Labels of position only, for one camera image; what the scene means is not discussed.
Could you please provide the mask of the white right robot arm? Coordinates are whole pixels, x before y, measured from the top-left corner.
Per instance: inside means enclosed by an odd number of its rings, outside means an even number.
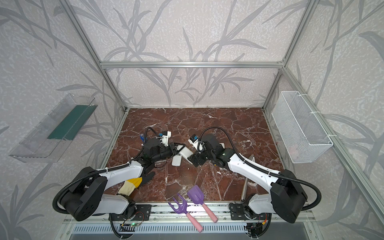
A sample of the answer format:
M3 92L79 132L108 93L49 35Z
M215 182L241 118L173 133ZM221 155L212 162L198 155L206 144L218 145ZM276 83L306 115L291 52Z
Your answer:
M308 199L302 186L287 177L295 179L296 176L289 170L282 172L263 167L251 160L241 160L231 148L224 148L217 138L208 134L203 137L203 143L198 144L197 135L192 135L189 143L197 150L188 160L198 167L206 161L211 161L220 168L240 174L257 183L266 194L252 194L243 203L244 215L250 220L263 214L277 214L288 223L295 223L305 202Z

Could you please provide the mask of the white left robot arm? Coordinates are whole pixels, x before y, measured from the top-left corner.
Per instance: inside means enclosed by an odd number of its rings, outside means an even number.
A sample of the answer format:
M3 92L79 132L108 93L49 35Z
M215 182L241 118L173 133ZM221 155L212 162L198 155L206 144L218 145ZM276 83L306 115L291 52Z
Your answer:
M57 193L53 209L70 214L78 222L92 215L123 214L130 204L128 198L105 194L105 190L136 178L142 180L142 185L148 183L155 175L156 162L171 158L184 149L184 144L165 144L160 137L151 138L143 144L141 153L126 164L100 170L85 167Z

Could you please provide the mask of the white remote with red buttons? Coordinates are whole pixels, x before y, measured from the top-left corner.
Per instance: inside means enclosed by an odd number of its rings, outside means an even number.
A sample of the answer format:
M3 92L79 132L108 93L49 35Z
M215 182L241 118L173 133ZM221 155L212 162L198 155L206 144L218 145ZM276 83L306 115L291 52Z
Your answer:
M180 156L180 155L174 156L172 159L172 166L180 167L181 162L182 162L182 156Z

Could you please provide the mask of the white air conditioner remote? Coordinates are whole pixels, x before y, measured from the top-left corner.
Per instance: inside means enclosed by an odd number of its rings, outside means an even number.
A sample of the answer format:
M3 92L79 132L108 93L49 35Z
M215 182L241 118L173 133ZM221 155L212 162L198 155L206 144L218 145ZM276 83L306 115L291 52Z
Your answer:
M188 160L193 152L184 145L177 145L177 154Z

